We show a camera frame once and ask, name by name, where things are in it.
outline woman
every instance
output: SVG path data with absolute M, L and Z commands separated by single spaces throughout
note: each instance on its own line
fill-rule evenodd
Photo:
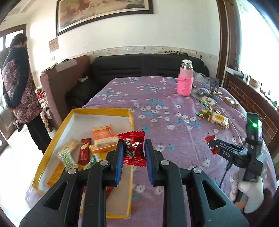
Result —
M 19 123 L 26 123 L 38 149 L 45 153 L 51 138 L 40 117 L 42 108 L 35 95 L 26 42 L 23 34 L 12 40 L 2 71 L 3 94 L 8 110 L 14 112 Z

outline white floor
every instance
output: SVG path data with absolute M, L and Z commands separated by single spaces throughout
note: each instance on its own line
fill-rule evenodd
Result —
M 28 128 L 15 131 L 0 155 L 0 207 L 18 227 L 29 211 L 25 194 L 43 157 Z

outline metal screw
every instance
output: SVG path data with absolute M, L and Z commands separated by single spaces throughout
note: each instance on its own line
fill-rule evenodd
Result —
M 75 174 L 76 173 L 76 169 L 75 168 L 71 168 L 68 170 L 68 174 Z
M 107 160 L 102 160 L 102 161 L 100 162 L 100 164 L 101 164 L 101 165 L 108 165 L 108 164 L 109 164 L 109 161 L 107 161 Z
M 162 164 L 162 165 L 169 165 L 170 162 L 169 162 L 168 160 L 162 160 L 162 161 L 161 161 L 161 164 Z
M 194 173 L 201 173 L 201 169 L 199 167 L 195 167 L 193 171 Z

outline black hair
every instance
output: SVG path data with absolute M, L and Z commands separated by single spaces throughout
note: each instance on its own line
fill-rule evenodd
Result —
M 22 33 L 17 34 L 17 35 L 13 38 L 10 47 L 13 47 L 14 45 L 18 45 L 18 44 L 20 44 L 20 43 L 24 43 L 24 42 L 26 42 L 26 41 L 27 41 L 26 35 L 24 35 L 24 34 L 22 34 Z

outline black pants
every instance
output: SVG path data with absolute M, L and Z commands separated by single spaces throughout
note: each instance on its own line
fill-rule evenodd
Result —
M 38 149 L 41 150 L 44 154 L 49 143 L 51 142 L 51 138 L 49 137 L 49 133 L 45 128 L 45 124 L 43 123 L 41 116 L 37 116 L 32 121 L 26 123 L 26 125 L 32 139 L 38 146 Z

